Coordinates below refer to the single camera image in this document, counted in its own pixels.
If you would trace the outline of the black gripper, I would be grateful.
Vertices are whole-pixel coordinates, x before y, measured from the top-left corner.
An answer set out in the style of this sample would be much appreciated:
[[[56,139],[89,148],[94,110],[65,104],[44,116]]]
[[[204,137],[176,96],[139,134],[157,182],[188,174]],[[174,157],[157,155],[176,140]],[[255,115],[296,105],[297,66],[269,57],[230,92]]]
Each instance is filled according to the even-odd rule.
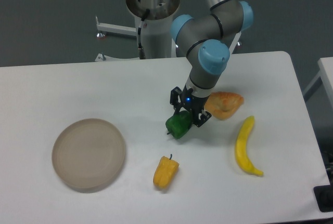
[[[173,106],[174,114],[179,114],[184,108],[192,115],[192,123],[201,127],[211,118],[211,113],[204,110],[204,105],[208,97],[213,92],[213,88],[203,89],[193,83],[186,83],[183,91],[175,87],[170,93],[170,104]]]

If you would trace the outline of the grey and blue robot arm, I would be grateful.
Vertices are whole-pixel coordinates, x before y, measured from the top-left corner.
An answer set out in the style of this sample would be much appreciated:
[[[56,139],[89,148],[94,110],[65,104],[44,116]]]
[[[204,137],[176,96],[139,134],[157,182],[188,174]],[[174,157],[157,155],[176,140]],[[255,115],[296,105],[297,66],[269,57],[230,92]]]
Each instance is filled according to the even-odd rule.
[[[180,0],[126,0],[128,10],[137,18],[135,36],[141,59],[167,57],[171,45],[176,44],[191,64],[184,88],[171,91],[170,103],[175,114],[187,110],[196,126],[211,117],[204,105],[231,54],[222,39],[253,24],[253,11],[246,2],[207,2],[210,14],[194,19],[190,15],[175,15]]]

